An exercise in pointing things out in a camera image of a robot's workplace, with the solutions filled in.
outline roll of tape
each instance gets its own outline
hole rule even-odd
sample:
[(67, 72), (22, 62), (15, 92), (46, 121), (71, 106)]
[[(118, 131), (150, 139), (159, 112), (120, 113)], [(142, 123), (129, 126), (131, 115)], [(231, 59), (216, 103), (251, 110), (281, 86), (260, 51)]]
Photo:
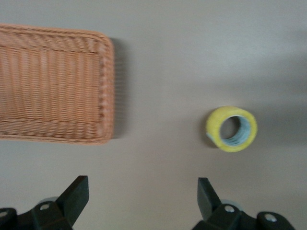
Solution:
[[(237, 117), (240, 126), (233, 137), (224, 139), (221, 137), (221, 127), (231, 117)], [(214, 110), (208, 117), (206, 132), (220, 149), (226, 152), (238, 152), (249, 146), (255, 139), (257, 122), (255, 117), (246, 110), (234, 106), (223, 106)]]

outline tape roll hole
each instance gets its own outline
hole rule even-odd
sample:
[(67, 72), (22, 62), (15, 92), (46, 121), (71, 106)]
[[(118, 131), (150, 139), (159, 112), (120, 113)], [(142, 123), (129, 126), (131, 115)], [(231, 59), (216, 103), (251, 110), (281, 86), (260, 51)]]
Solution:
[(248, 139), (250, 132), (251, 126), (246, 118), (231, 116), (223, 122), (220, 128), (220, 137), (224, 144), (238, 146)]

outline woven basket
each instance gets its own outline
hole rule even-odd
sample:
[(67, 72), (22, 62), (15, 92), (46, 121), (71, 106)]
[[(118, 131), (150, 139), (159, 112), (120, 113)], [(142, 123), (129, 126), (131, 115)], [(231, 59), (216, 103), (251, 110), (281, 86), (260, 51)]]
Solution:
[(0, 24), (0, 139), (108, 141), (113, 68), (101, 33)]

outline tape inner ring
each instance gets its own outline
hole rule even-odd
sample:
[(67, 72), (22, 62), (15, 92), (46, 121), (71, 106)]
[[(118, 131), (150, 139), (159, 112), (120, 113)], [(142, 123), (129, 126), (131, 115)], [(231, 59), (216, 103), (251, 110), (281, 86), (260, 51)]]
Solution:
[(237, 117), (239, 119), (239, 129), (233, 137), (227, 139), (221, 138), (221, 140), (224, 142), (224, 144), (228, 146), (238, 146), (243, 144), (248, 139), (251, 132), (251, 126), (249, 121), (243, 116), (235, 115), (235, 116), (230, 116), (229, 118), (231, 117)]

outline woven wicker texture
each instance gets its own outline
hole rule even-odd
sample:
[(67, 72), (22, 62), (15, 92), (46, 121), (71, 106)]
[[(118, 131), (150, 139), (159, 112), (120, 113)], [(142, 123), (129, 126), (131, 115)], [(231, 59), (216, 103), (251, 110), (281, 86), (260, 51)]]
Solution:
[(113, 68), (101, 33), (0, 24), (0, 138), (108, 141)]

